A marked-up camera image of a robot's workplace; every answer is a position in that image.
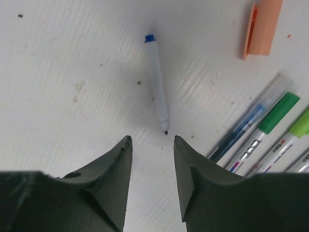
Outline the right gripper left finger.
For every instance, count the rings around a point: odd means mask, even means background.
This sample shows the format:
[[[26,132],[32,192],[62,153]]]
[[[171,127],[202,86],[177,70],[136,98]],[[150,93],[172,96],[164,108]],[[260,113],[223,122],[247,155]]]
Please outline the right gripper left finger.
[[[130,136],[62,178],[41,171],[0,173],[3,232],[121,232],[133,158]]]

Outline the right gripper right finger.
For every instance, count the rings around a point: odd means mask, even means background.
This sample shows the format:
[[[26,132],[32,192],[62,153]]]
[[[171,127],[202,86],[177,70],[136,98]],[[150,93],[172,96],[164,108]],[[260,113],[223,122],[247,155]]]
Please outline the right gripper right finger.
[[[231,173],[174,139],[182,221],[189,232],[306,232],[308,174]]]

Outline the white pen dark green end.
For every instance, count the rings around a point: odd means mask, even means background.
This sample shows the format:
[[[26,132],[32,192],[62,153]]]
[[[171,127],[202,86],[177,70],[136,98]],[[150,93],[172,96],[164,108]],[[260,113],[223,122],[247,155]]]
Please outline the white pen dark green end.
[[[225,169],[232,173],[236,173],[268,135],[269,134],[263,133],[258,128],[256,128],[246,143],[226,165]]]

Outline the blue gel pen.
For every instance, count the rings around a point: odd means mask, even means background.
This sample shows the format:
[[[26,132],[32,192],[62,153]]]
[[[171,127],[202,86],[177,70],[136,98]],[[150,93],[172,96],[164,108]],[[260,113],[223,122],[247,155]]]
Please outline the blue gel pen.
[[[244,116],[238,121],[238,124],[233,128],[233,130],[229,132],[227,136],[218,143],[218,145],[215,147],[214,151],[211,154],[207,155],[208,159],[214,162],[218,162],[253,126],[254,123],[259,121],[266,115],[267,112],[265,112],[264,114],[262,114],[262,112],[259,112],[256,115],[251,112],[253,105],[255,104],[255,101],[258,99],[258,97],[248,108],[246,114],[244,114]]]

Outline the white pen light green end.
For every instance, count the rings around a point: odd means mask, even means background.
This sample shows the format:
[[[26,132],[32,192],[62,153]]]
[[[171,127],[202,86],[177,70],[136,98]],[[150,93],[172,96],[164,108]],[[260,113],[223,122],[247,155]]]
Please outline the white pen light green end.
[[[272,149],[255,165],[246,177],[267,173],[272,166],[299,140],[289,131],[274,145]]]

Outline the white pen black end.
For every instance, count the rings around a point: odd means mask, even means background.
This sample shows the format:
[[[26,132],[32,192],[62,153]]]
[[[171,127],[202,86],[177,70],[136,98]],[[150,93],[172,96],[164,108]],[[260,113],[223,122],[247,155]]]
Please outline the white pen black end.
[[[287,173],[305,173],[309,168],[309,150],[307,149],[293,164],[286,170]]]

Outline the dark green pen cap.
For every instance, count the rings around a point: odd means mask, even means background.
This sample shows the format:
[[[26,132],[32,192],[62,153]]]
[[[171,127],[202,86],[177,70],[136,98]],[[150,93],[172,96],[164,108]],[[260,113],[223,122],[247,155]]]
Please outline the dark green pen cap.
[[[263,133],[269,134],[299,100],[298,95],[287,92],[260,121],[257,128]]]

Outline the light green pen cap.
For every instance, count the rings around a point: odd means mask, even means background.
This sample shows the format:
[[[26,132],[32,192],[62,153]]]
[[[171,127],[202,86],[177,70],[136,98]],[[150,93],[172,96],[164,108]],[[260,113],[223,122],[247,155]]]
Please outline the light green pen cap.
[[[301,138],[309,133],[309,109],[302,114],[302,116],[289,129],[289,133],[297,138]]]

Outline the clear pen cap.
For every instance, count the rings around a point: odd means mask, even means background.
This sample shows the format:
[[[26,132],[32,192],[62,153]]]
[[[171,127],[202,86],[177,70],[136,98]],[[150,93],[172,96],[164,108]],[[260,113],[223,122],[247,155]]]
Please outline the clear pen cap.
[[[255,101],[251,112],[255,115],[259,112],[267,112],[292,85],[293,80],[285,73],[278,73],[269,85],[262,91]]]

